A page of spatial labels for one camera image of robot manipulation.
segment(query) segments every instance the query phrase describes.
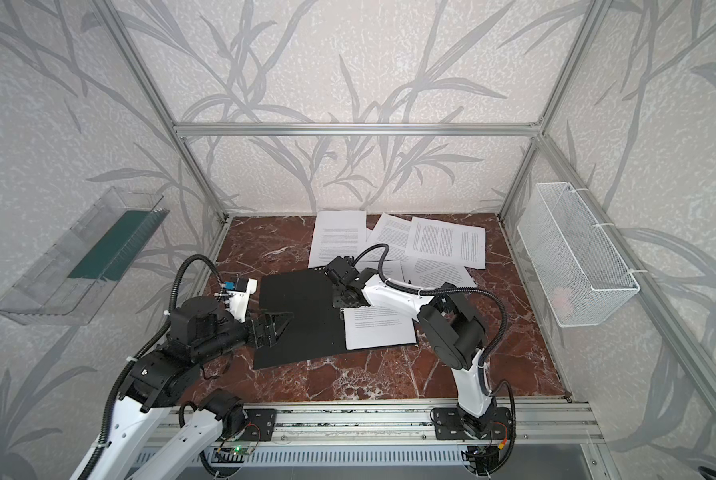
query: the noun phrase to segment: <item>leaf pattern wallpaper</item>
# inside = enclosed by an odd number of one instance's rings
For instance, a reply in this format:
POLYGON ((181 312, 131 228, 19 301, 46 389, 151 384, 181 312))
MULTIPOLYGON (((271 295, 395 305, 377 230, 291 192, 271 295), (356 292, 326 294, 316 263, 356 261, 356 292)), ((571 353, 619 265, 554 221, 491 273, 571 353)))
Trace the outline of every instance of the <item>leaf pattern wallpaper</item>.
MULTIPOLYGON (((178 121, 530 122, 588 1, 122 0, 178 121)), ((94 22, 87 22, 94 28, 94 22)), ((497 211, 523 138, 191 138, 227 210, 497 211)))
POLYGON ((89 325, 0 316, 0 480, 72 473, 98 429, 89 412, 157 328, 182 259, 220 230, 89 10, 0 0, 0 295, 111 186, 163 194, 171 212, 89 325))
MULTIPOLYGON (((612 5, 550 134, 716 362, 716 2, 612 5)), ((531 181, 555 181, 538 160, 531 181)), ((529 291, 544 299, 507 216, 529 291)), ((535 309, 624 478, 716 469, 716 420, 635 300, 597 328, 535 309)))

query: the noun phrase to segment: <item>red marble surface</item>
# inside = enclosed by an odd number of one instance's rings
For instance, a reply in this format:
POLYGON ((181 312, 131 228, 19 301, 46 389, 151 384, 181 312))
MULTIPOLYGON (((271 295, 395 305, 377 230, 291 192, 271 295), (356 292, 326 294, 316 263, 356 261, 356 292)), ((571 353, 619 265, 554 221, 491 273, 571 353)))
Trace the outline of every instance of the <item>red marble surface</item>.
MULTIPOLYGON (((491 354, 491 385, 509 380, 517 396, 564 394, 546 349, 525 290, 518 278, 497 217, 493 214, 423 215, 486 229, 486 270, 468 269, 478 286, 496 293, 507 307, 510 328, 491 354)), ((373 228, 379 219, 370 215, 373 228)), ((237 217, 219 253, 219 271, 250 278, 307 267, 314 216, 237 217)), ((470 295, 485 314, 493 336, 499 325, 496 305, 470 295)), ((259 293, 249 308, 259 305, 259 293)), ((252 370, 253 351, 241 348, 232 359, 222 357, 206 365, 205 376, 183 400, 199 402, 217 388, 247 402, 305 402, 364 398, 455 398, 451 370, 432 352, 417 326, 419 346, 403 346, 346 353, 264 370, 252 370)))

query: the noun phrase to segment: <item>wire basket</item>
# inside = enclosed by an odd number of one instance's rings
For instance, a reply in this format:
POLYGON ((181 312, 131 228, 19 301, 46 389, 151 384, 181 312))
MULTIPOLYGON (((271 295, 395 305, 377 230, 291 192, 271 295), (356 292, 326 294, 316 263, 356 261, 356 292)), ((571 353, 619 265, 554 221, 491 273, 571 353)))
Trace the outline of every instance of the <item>wire basket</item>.
POLYGON ((535 184, 517 225, 560 326, 600 325, 640 285, 567 182, 535 184))

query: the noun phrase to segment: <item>black mounting bracket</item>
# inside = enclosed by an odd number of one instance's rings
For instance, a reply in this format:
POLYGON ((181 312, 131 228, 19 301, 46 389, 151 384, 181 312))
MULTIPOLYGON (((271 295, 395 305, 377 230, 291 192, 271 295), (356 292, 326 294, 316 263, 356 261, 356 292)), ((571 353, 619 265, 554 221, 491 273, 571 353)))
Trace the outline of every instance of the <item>black mounting bracket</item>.
POLYGON ((238 440, 245 442, 269 442, 273 439, 273 430, 275 429, 275 408, 247 408, 246 415, 249 417, 247 426, 243 431, 243 435, 238 440))
MULTIPOLYGON (((438 440, 472 440, 473 438, 465 432, 462 425, 461 410, 457 407, 451 408, 432 408, 431 412, 432 424, 435 427, 435 438, 438 440)), ((483 440, 501 441, 505 438, 511 428, 510 409, 506 407, 497 407, 494 409, 494 417, 491 419, 487 432, 483 440)))

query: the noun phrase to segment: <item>green insert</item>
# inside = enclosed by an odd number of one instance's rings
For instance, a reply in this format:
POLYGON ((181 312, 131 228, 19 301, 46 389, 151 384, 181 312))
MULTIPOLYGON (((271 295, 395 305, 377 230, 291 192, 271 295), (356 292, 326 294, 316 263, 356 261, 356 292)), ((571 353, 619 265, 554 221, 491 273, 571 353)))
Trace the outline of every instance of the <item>green insert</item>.
POLYGON ((115 225, 75 266, 68 278, 92 280, 102 278, 103 280, 119 281, 134 262, 134 257, 150 240, 150 236, 161 224, 164 216, 165 213, 157 211, 129 210, 124 212, 115 225))

